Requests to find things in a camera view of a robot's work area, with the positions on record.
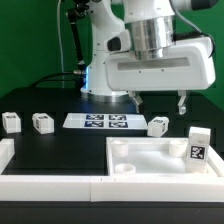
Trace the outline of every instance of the small white box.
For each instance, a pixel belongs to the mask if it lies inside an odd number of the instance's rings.
[[[191,127],[189,131],[189,141],[192,144],[209,145],[211,137],[211,129]]]
[[[2,114],[2,122],[5,131],[9,133],[21,132],[21,119],[16,113],[6,112]]]
[[[169,119],[167,117],[155,117],[148,123],[148,136],[161,137],[168,130]]]
[[[211,130],[191,127],[187,149],[188,172],[206,173]]]
[[[34,128],[41,134],[54,132],[54,120],[45,113],[35,113],[32,117]]]

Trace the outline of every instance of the white container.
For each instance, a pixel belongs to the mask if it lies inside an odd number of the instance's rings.
[[[21,119],[16,113],[3,113],[2,122],[4,129],[8,134],[21,132]]]
[[[115,139],[111,141],[111,145],[114,156],[123,158],[128,155],[128,141],[124,139]]]
[[[187,140],[172,140],[169,146],[169,155],[177,158],[185,158],[187,155]]]
[[[168,130],[169,119],[167,117],[155,117],[148,123],[148,136],[161,137]]]
[[[54,120],[46,113],[34,114],[32,117],[34,128],[41,134],[54,132]]]

